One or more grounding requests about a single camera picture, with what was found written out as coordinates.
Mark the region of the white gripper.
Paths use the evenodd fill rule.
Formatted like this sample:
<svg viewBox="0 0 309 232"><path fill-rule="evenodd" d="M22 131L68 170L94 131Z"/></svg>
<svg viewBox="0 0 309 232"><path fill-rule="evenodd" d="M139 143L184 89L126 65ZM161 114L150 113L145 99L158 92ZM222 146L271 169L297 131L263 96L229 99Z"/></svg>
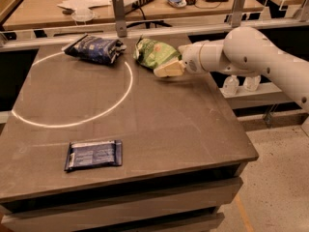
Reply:
<svg viewBox="0 0 309 232"><path fill-rule="evenodd" d="M184 68L189 73L206 73L207 70L202 64L201 52L209 41L201 41L186 45L180 45L178 51L182 55L182 61L171 61L154 69L157 77L172 77L183 75Z"/></svg>

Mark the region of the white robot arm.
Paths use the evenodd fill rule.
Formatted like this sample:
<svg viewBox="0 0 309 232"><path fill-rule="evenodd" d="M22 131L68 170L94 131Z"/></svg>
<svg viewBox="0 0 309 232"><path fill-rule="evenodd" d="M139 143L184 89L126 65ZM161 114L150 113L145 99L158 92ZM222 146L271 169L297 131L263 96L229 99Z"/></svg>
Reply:
<svg viewBox="0 0 309 232"><path fill-rule="evenodd" d="M251 27L238 27L225 39L181 45L182 58L154 69L157 77L184 72L225 72L232 75L263 75L305 111L309 111L309 62L273 44Z"/></svg>

